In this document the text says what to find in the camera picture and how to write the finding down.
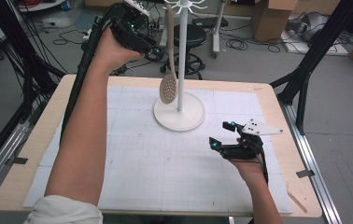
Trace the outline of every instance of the white paper sheet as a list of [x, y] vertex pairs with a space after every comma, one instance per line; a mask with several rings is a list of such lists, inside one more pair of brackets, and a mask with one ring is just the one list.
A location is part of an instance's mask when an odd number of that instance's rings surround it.
[[[100, 209], [166, 212], [251, 212], [246, 184], [237, 170], [209, 147], [208, 137], [235, 144], [237, 133], [222, 129], [223, 121], [265, 122], [256, 94], [230, 91], [189, 91], [205, 104], [204, 123], [186, 133], [164, 129], [154, 118], [158, 89], [108, 88], [106, 176]], [[60, 129], [40, 162], [24, 202], [32, 207], [45, 190], [58, 151]], [[262, 136], [269, 188], [280, 213], [291, 204], [270, 137]]]

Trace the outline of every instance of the round white base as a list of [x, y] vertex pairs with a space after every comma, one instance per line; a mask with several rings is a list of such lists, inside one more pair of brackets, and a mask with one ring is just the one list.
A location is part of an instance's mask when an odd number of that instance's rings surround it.
[[177, 110], [177, 98], [165, 105], [159, 98], [153, 108], [154, 117], [159, 123], [172, 131], [187, 132], [200, 126], [205, 119], [205, 107], [196, 96], [184, 92], [182, 111]]

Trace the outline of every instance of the chair wheel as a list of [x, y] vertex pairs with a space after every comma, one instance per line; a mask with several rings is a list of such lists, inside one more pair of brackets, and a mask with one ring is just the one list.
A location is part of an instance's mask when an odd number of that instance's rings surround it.
[[160, 67], [160, 72], [161, 73], [165, 73], [166, 70], [167, 70], [167, 68], [165, 68], [165, 66], [161, 66]]

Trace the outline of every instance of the box flap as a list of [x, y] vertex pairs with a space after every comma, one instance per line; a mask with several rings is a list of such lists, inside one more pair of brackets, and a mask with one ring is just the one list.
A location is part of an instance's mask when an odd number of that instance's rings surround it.
[[298, 0], [268, 0], [269, 8], [281, 10], [295, 10]]

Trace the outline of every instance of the wooden tabletop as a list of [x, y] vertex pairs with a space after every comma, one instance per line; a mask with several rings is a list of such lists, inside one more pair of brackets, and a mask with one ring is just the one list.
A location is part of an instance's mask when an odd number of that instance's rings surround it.
[[[32, 185], [38, 164], [64, 115], [74, 80], [74, 75], [67, 75], [63, 78], [26, 141], [19, 157], [27, 158], [28, 162], [24, 165], [13, 164], [11, 167], [0, 187], [0, 211], [29, 211], [22, 204]], [[158, 88], [160, 82], [160, 78], [110, 77], [108, 85]], [[185, 80], [185, 88], [256, 93], [266, 123], [284, 130], [283, 134], [271, 136], [278, 164], [286, 181], [293, 210], [292, 214], [284, 214], [283, 216], [320, 217], [322, 215], [322, 210], [309, 178], [299, 178], [296, 175], [297, 172], [304, 170], [304, 165], [289, 131], [289, 126], [275, 97], [274, 90], [270, 85], [262, 83]]]

